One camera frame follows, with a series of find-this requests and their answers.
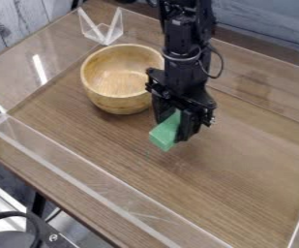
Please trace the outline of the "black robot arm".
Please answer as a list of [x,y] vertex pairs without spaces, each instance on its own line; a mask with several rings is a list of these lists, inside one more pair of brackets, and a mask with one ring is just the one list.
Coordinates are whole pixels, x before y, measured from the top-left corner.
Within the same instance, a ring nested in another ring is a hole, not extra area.
[[217,19],[213,0],[158,0],[165,36],[163,67],[149,68],[146,89],[151,93],[154,117],[159,126],[171,124],[171,141],[187,141],[203,126],[213,124],[217,102],[206,90],[219,76],[210,73],[211,45]]

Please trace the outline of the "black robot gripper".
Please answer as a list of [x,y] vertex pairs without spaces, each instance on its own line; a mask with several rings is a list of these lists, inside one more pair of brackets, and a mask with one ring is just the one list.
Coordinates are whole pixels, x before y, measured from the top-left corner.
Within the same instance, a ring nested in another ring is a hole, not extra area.
[[161,124],[178,109],[181,123],[177,142],[189,141],[201,125],[210,126],[217,102],[206,90],[211,53],[186,56],[163,54],[165,68],[149,68],[146,89],[151,93],[155,122]]

